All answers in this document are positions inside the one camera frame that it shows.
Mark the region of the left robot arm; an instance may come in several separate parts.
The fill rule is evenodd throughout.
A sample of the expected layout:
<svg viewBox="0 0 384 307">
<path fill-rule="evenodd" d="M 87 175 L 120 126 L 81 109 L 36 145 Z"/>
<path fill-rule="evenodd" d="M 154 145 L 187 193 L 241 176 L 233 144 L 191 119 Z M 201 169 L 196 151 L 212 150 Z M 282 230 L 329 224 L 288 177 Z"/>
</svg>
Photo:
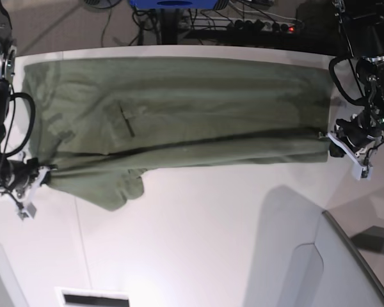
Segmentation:
<svg viewBox="0 0 384 307">
<path fill-rule="evenodd" d="M 337 120 L 335 135 L 356 154 L 384 133 L 384 1 L 334 1 L 333 6 L 348 51 L 330 61 L 329 73 L 342 97 L 362 108 L 352 120 Z M 351 71 L 364 87 L 360 98 L 351 98 L 335 73 L 338 63 L 352 60 Z"/>
</svg>

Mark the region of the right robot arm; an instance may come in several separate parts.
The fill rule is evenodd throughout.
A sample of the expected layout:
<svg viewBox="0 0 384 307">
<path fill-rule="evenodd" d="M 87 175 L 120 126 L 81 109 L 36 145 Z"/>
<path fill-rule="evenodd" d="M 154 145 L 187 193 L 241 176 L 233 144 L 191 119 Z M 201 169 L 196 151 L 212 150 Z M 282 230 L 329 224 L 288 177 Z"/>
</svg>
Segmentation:
<svg viewBox="0 0 384 307">
<path fill-rule="evenodd" d="M 12 36 L 12 23 L 10 15 L 0 1 L 0 190 L 11 193 L 23 189 L 37 174 L 38 162 L 36 159 L 23 163 L 11 161 L 10 157 L 21 152 L 27 145 L 35 124 L 36 107 L 33 98 L 27 93 L 13 91 L 13 78 L 15 58 L 17 56 L 17 42 Z M 4 121 L 8 115 L 10 102 L 18 98 L 28 103 L 30 115 L 26 135 L 21 144 L 11 152 L 1 149 L 1 144 L 6 137 Z"/>
</svg>

